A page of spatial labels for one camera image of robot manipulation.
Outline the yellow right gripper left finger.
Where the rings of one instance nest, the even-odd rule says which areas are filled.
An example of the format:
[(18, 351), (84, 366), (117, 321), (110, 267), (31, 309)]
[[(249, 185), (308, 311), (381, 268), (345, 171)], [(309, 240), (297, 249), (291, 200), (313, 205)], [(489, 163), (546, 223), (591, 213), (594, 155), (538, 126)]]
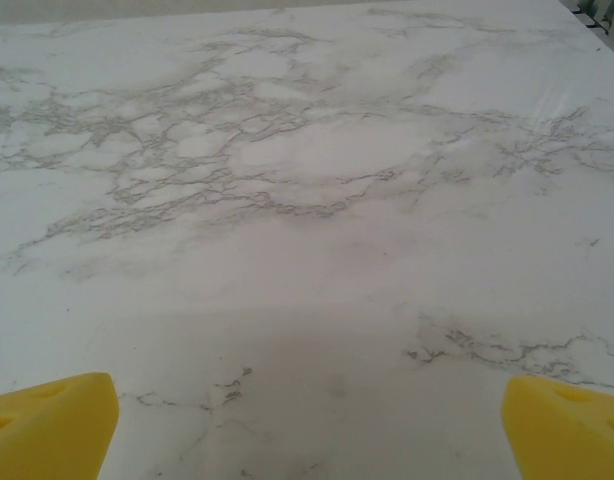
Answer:
[(102, 372), (0, 395), (0, 480), (97, 478), (118, 418)]

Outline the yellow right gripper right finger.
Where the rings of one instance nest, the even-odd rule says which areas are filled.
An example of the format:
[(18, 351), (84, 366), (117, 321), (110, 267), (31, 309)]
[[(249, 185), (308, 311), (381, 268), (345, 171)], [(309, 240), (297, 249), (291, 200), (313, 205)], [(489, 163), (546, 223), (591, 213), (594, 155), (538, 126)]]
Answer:
[(501, 421), (524, 479), (614, 479), (614, 396), (517, 376)]

